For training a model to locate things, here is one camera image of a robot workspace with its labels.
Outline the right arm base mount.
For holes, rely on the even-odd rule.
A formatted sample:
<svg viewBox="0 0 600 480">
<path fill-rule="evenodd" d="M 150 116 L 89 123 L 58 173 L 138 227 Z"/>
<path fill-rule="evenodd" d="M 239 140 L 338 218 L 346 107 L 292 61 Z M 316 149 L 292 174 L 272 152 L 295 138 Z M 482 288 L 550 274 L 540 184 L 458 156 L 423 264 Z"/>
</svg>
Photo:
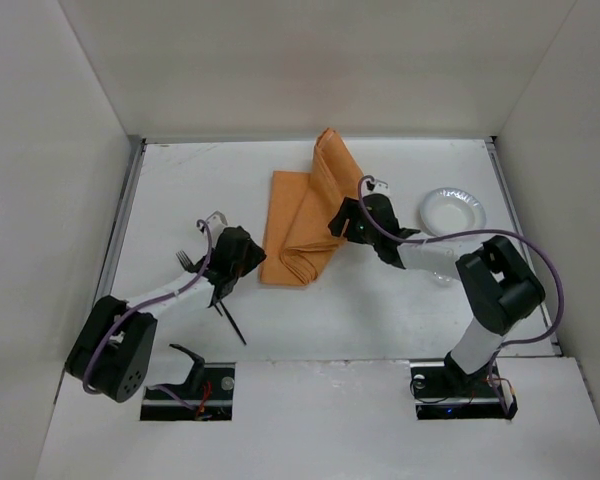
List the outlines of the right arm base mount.
<svg viewBox="0 0 600 480">
<path fill-rule="evenodd" d="M 454 383 L 442 361 L 410 364 L 410 393 L 418 420 L 512 420 L 518 401 L 511 382 L 486 370 L 467 383 Z"/>
</svg>

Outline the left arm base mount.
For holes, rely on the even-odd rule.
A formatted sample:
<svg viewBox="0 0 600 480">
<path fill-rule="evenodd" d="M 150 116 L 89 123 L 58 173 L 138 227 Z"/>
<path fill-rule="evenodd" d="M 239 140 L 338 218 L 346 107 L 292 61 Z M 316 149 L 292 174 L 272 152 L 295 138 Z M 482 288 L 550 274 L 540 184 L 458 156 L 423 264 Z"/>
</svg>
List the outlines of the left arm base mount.
<svg viewBox="0 0 600 480">
<path fill-rule="evenodd" d="M 171 344 L 187 358 L 151 361 L 139 419 L 144 422 L 224 422 L 233 417 L 236 365 L 208 362 L 192 350 Z"/>
</svg>

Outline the orange cloth placemat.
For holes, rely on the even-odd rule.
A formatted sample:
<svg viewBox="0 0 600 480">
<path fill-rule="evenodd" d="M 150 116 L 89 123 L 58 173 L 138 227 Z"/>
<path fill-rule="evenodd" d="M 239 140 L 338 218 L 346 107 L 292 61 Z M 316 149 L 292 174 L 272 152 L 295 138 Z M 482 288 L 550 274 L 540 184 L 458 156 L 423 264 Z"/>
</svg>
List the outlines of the orange cloth placemat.
<svg viewBox="0 0 600 480">
<path fill-rule="evenodd" d="M 304 287 L 319 278 L 344 240 L 328 224 L 342 201 L 357 196 L 362 170 L 340 134 L 326 129 L 313 148 L 311 171 L 275 171 L 263 238 L 262 284 Z"/>
</svg>

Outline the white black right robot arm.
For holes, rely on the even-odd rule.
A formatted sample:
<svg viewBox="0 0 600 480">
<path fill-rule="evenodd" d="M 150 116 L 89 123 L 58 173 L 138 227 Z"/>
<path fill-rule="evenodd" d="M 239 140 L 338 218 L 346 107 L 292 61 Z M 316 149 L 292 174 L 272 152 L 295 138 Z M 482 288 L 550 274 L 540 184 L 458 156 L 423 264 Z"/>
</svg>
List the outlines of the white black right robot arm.
<svg viewBox="0 0 600 480">
<path fill-rule="evenodd" d="M 469 230 L 441 237 L 403 228 L 390 197 L 372 192 L 346 197 L 328 224 L 330 234 L 369 245 L 384 263 L 422 270 L 460 282 L 472 318 L 443 359 L 442 396 L 455 396 L 485 383 L 510 331 L 544 302 L 546 292 L 513 245 L 521 235 L 502 229 Z"/>
</svg>

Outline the white paper bowl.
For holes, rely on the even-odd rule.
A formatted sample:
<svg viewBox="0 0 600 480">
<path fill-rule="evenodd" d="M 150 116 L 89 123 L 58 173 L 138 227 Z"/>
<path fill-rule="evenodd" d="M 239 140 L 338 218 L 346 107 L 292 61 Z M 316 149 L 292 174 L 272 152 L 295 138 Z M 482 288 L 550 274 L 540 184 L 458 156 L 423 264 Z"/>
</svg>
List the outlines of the white paper bowl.
<svg viewBox="0 0 600 480">
<path fill-rule="evenodd" d="M 420 218 L 435 236 L 481 230 L 487 216 L 482 203 L 472 194 L 452 187 L 432 190 L 419 206 Z"/>
</svg>

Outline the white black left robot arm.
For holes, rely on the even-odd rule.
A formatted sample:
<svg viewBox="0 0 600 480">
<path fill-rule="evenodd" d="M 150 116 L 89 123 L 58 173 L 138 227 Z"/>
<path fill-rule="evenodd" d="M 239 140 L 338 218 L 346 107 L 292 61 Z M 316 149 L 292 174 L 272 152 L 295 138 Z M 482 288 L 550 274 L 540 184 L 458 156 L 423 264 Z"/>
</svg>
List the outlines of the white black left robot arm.
<svg viewBox="0 0 600 480">
<path fill-rule="evenodd" d="M 175 280 L 129 300 L 106 295 L 95 302 L 64 365 L 86 393 L 129 400 L 146 381 L 159 321 L 221 303 L 266 259 L 240 226 L 199 226 L 207 251 Z"/>
</svg>

